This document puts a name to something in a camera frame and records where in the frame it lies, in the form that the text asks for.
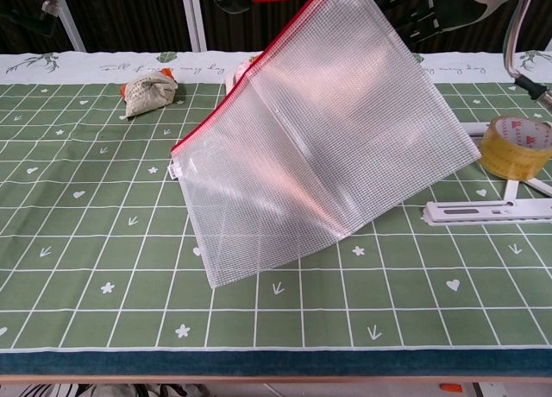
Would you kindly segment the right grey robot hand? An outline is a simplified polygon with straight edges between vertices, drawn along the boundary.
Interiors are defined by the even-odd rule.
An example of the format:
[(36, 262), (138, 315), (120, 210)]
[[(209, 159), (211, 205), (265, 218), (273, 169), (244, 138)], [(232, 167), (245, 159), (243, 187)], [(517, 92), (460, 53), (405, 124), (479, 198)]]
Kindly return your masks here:
[(480, 22), (510, 0), (378, 0), (401, 40), (419, 43)]

